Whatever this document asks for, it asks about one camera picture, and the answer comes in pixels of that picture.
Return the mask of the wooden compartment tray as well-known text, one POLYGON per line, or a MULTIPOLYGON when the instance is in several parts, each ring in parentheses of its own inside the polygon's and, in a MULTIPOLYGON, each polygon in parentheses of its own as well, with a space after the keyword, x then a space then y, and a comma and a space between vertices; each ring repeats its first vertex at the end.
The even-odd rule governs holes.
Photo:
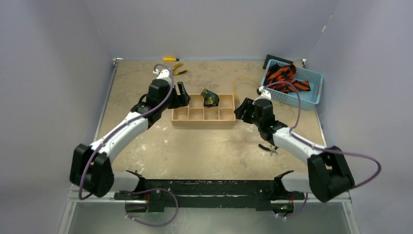
POLYGON ((172 125, 187 129, 229 129, 236 124, 235 102, 232 94, 219 94, 218 106, 204 107, 200 94, 191 94, 186 107, 172 110, 172 125))

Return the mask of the blue floral tie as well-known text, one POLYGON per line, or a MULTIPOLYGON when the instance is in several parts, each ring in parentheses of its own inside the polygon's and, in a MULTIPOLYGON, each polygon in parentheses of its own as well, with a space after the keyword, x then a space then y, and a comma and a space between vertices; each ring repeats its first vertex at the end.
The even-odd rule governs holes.
POLYGON ((204 99, 203 106, 206 108, 210 107, 218 107, 219 106, 219 95, 208 90, 208 89, 203 89, 201 92, 201 96, 204 99))

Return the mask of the light blue plastic basket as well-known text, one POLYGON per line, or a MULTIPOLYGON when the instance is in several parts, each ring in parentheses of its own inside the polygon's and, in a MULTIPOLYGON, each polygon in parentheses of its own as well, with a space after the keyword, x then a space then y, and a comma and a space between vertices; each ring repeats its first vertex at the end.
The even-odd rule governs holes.
MULTIPOLYGON (((268 68, 274 64, 278 64, 281 66, 287 65, 287 63, 283 63, 283 62, 271 59, 267 65, 265 72, 267 72, 268 68)), ((320 73, 305 69, 305 68, 301 68, 301 67, 296 67, 296 68, 297 68, 297 71, 296 71, 295 80, 308 81, 310 84, 311 91, 309 92, 295 91, 295 92, 290 92, 290 93, 285 94, 285 93, 270 89, 268 87, 265 87, 265 86, 264 87, 266 90, 270 92, 272 99, 278 100, 280 102, 284 102, 286 104, 294 105, 297 107, 300 103, 302 109, 310 110, 319 103, 319 99, 321 95, 321 88, 322 88, 322 83, 323 83, 323 75, 320 73)), ((263 86, 265 75, 261 81, 261 86, 263 86)))

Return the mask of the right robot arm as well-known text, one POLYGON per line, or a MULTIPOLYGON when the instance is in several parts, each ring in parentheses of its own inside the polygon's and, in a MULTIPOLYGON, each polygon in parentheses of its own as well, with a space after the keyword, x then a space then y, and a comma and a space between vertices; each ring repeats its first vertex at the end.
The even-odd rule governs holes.
POLYGON ((323 147, 292 133, 290 127, 276 120, 272 102, 245 98, 234 110, 235 118, 258 128, 261 138, 283 149, 307 166, 307 173, 288 171, 274 178, 272 192, 286 198, 292 192, 313 194, 327 202, 354 188, 355 180, 340 148, 323 147))

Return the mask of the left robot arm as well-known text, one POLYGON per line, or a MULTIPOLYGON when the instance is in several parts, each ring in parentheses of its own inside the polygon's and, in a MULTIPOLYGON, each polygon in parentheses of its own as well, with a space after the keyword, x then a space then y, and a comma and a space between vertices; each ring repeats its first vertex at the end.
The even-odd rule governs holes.
POLYGON ((145 186, 139 182, 141 175, 131 171, 116 173, 112 163, 126 146, 158 121, 166 109, 186 107, 189 101, 183 82, 173 85, 165 78, 154 79, 148 92, 114 129, 89 145, 75 147, 70 182, 96 197, 111 191, 126 191, 132 199, 142 198, 145 186))

